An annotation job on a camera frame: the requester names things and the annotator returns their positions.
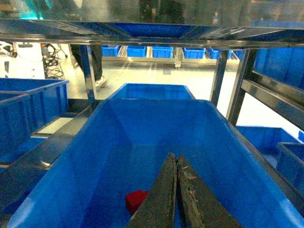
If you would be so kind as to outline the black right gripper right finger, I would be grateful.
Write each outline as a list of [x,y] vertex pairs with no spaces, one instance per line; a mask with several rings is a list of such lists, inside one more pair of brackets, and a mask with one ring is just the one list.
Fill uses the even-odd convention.
[[177,159],[177,197],[183,228],[241,228],[218,201],[193,166],[181,154]]

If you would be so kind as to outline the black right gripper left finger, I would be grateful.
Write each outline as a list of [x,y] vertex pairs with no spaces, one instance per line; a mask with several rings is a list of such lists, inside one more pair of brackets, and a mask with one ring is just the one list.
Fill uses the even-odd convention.
[[173,153],[168,153],[148,195],[134,215],[132,215],[126,227],[174,227],[176,189],[176,158]]

